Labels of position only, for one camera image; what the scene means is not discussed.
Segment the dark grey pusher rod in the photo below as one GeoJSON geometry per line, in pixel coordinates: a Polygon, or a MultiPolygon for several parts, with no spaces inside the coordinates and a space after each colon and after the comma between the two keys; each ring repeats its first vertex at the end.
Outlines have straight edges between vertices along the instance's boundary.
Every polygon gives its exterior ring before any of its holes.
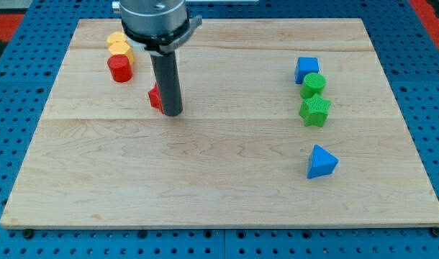
{"type": "Polygon", "coordinates": [[[151,55],[151,62],[163,113],[169,117],[178,116],[183,111],[183,104],[175,52],[151,55]]]}

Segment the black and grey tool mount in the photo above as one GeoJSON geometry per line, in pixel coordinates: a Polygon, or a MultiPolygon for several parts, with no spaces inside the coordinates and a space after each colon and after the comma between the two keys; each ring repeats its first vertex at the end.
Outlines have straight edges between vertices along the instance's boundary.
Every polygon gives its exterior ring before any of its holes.
{"type": "Polygon", "coordinates": [[[124,22],[122,27],[127,40],[133,48],[149,52],[151,55],[164,56],[174,52],[187,43],[194,31],[202,25],[202,16],[187,19],[180,27],[164,35],[142,35],[131,30],[124,22]]]}

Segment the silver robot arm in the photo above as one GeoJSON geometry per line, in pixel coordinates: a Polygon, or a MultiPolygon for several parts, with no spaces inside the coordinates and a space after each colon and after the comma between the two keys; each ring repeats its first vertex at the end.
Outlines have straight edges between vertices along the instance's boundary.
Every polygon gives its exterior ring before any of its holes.
{"type": "Polygon", "coordinates": [[[112,2],[112,10],[121,15],[132,46],[150,54],[163,113],[178,116],[183,102],[176,50],[202,25],[202,18],[189,17],[185,0],[119,0],[112,2]]]}

